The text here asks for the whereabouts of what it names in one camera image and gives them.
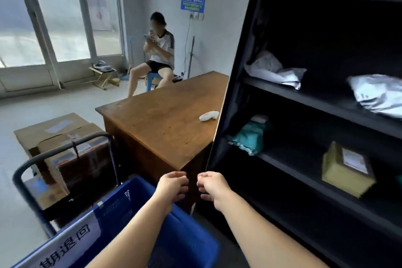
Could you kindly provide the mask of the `black metal shelf unit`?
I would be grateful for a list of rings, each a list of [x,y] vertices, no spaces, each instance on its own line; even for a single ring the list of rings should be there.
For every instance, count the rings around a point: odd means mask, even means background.
[[[306,68],[299,90],[249,76],[262,51]],[[207,171],[331,268],[402,268],[402,120],[370,112],[347,82],[402,79],[402,0],[249,0]],[[266,115],[256,156],[228,144]],[[330,144],[366,156],[361,198],[322,181]]]

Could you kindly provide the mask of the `white plastic parcel bag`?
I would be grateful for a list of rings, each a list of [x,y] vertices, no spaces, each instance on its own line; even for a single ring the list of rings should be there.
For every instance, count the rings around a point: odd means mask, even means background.
[[[301,80],[306,68],[284,68],[281,62],[269,51],[260,52],[252,64],[244,65],[246,73],[255,78],[280,85],[291,86],[296,90],[301,87]]]

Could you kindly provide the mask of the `blue plastic stool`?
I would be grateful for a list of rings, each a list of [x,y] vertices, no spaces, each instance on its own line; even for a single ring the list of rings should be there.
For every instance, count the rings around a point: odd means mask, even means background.
[[[162,77],[158,73],[149,72],[146,78],[146,91],[149,92],[152,90],[152,87],[158,87],[161,80]]]

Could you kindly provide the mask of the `blue plastic basket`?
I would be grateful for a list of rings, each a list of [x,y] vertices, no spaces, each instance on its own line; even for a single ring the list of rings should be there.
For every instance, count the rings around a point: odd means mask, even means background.
[[[135,176],[86,211],[84,215],[92,210],[95,212],[101,236],[70,268],[85,268],[124,229],[154,192],[154,186]],[[147,268],[213,268],[218,254],[219,242],[193,217],[173,205],[159,232]]]

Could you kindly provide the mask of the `person's right hand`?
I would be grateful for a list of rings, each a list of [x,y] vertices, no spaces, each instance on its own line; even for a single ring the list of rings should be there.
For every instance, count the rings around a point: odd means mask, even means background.
[[[199,173],[197,187],[202,200],[213,202],[219,212],[225,213],[234,193],[221,173],[212,171]]]

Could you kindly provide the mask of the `person's left hand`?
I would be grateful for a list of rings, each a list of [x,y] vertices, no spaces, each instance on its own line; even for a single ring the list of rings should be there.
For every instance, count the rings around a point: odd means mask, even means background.
[[[184,199],[189,190],[188,184],[186,172],[173,171],[164,174],[157,184],[152,199],[160,205],[165,215],[168,215],[173,209],[173,204]]]

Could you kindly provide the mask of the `small wooden folding stool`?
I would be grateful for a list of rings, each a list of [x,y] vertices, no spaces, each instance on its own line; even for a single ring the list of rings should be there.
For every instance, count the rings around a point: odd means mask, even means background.
[[[102,72],[93,67],[90,67],[89,69],[97,76],[96,80],[90,82],[92,85],[104,91],[108,90],[108,85],[113,85],[116,87],[120,86],[120,77],[116,69],[113,69],[109,72]]]

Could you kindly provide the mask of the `small yellow cardboard parcel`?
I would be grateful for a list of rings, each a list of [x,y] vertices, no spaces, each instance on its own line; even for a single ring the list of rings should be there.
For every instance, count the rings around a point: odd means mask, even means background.
[[[321,179],[355,198],[377,184],[369,159],[336,141],[323,155]]]

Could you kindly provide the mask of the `person's right forearm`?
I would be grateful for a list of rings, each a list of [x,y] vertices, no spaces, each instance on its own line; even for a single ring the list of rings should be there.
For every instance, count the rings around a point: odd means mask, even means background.
[[[250,268],[329,268],[231,190],[214,196]]]

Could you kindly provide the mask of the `large cardboard box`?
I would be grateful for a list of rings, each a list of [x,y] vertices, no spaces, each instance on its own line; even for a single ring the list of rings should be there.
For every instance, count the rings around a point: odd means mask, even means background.
[[[29,157],[35,157],[99,132],[103,129],[96,124],[69,113],[15,130],[14,134]],[[96,137],[75,145],[39,162],[38,171],[46,184],[57,183],[66,194],[84,190],[97,179],[107,184],[116,183],[108,141],[107,137]]]

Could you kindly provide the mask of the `glass door with metal frame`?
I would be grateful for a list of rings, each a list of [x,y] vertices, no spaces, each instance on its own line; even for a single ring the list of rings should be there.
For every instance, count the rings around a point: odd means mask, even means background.
[[[126,66],[120,0],[0,0],[0,99],[92,82]]]

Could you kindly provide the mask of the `white device on stool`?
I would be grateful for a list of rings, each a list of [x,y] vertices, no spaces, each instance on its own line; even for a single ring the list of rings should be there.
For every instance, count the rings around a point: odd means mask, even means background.
[[[98,62],[94,63],[92,68],[99,72],[105,72],[105,73],[115,71],[113,67],[111,67],[104,61],[98,61]]]

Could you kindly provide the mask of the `teal plastic parcel bag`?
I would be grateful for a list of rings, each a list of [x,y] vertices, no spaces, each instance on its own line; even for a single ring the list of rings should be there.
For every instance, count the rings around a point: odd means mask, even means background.
[[[264,132],[271,126],[268,116],[256,114],[234,137],[229,138],[228,144],[244,150],[249,156],[256,156],[263,150]]]

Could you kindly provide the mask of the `white paper label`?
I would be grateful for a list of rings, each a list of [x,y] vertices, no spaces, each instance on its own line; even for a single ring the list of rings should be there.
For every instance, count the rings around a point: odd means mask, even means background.
[[[12,268],[70,268],[100,236],[100,225],[92,210]]]

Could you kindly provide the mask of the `small cardboard box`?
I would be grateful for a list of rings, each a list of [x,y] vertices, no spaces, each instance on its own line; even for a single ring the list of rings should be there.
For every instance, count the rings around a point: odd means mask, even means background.
[[[39,175],[24,182],[41,210],[46,210],[68,196],[59,184],[46,184]]]

